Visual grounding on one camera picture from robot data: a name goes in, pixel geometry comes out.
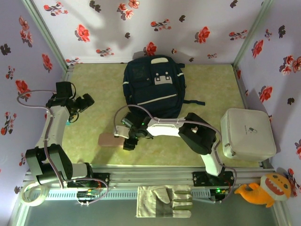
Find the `white tape roll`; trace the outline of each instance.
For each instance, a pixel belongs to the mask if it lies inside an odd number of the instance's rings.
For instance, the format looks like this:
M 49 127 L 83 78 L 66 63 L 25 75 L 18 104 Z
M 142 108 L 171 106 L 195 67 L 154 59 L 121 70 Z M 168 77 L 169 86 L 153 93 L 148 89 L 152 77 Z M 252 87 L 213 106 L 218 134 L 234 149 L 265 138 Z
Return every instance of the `white tape roll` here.
M 35 200 L 32 200 L 31 199 L 32 192 L 37 189 L 40 190 L 40 194 Z M 48 194 L 49 194 L 49 187 L 40 185 L 37 182 L 28 183 L 21 190 L 21 197 L 22 197 L 21 201 L 23 204 L 28 206 L 38 206 L 45 201 Z

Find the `metal corner post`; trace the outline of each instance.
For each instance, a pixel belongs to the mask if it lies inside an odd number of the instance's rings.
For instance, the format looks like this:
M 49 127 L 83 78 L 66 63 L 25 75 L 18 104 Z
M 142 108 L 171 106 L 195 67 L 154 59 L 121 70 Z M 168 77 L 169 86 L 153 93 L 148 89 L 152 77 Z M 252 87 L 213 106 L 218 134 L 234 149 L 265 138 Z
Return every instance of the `metal corner post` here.
M 34 20 L 37 27 L 41 31 L 45 41 L 47 42 L 50 49 L 54 53 L 54 55 L 55 55 L 56 59 L 58 60 L 60 66 L 63 68 L 64 74 L 66 74 L 66 72 L 68 70 L 68 67 L 67 67 L 67 64 L 65 63 L 65 59 L 64 59 L 60 49 L 58 48 L 54 38 L 52 37 L 49 29 L 47 28 L 47 25 L 46 25 L 45 21 L 43 20 L 41 14 L 39 13 L 36 5 L 33 3 L 32 0 L 21 0 L 21 1 L 23 2 L 26 9 L 28 10 L 30 15 L 32 16 L 32 19 Z
M 271 8 L 274 0 L 265 0 L 261 6 L 261 9 L 257 15 L 257 18 L 255 19 L 252 27 L 250 28 L 250 31 L 246 37 L 246 40 L 244 41 L 243 45 L 241 46 L 235 60 L 233 63 L 233 67 L 236 68 L 241 61 L 242 57 L 244 56 L 245 52 L 247 51 L 248 47 L 251 44 L 251 41 L 253 40 L 254 35 L 256 34 L 256 31 L 260 24 L 265 19 L 266 15 L 268 14 L 269 9 Z

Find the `white box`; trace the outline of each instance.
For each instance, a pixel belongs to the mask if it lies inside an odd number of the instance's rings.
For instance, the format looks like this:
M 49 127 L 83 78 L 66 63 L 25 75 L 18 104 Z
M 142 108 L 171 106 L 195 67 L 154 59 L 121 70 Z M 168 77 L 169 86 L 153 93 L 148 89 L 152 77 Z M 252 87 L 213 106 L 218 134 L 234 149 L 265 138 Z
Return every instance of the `white box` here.
M 276 154 L 269 116 L 265 112 L 230 108 L 221 119 L 222 148 L 231 159 L 264 161 Z

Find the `floral wallpaper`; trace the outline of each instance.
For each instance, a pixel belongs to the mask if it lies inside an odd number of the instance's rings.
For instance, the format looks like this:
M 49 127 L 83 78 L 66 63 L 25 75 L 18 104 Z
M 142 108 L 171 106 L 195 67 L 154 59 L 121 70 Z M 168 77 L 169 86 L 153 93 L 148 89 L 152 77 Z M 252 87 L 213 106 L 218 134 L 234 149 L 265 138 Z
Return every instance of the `floral wallpaper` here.
M 262 0 L 33 2 L 65 60 L 125 63 L 164 54 L 185 64 L 233 63 L 262 4 Z M 259 41 L 254 56 L 261 48 Z
M 236 68 L 248 108 L 269 115 L 277 146 L 271 163 L 290 181 L 292 225 L 301 222 L 300 9 L 299 0 L 274 1 Z
M 28 170 L 26 150 L 35 147 L 45 123 L 43 110 L 25 108 L 16 98 L 30 90 L 55 89 L 63 70 L 21 1 L 1 1 L 0 8 L 5 9 L 0 14 L 0 225 L 4 226 Z M 49 8 L 55 13 L 60 7 Z M 28 93 L 21 101 L 45 105 L 49 97 Z

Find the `plush toy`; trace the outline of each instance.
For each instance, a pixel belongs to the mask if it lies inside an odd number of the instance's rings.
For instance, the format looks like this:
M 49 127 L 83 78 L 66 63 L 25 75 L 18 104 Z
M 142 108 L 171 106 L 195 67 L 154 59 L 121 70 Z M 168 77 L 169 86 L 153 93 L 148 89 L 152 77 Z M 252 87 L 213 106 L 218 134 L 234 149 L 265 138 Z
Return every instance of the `plush toy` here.
M 246 190 L 247 185 L 241 185 L 234 193 L 241 196 L 253 204 L 267 204 L 271 207 L 275 201 L 285 201 L 291 195 L 289 181 L 277 173 L 269 173 L 261 177 L 260 185 L 257 183 L 249 184 L 252 191 Z

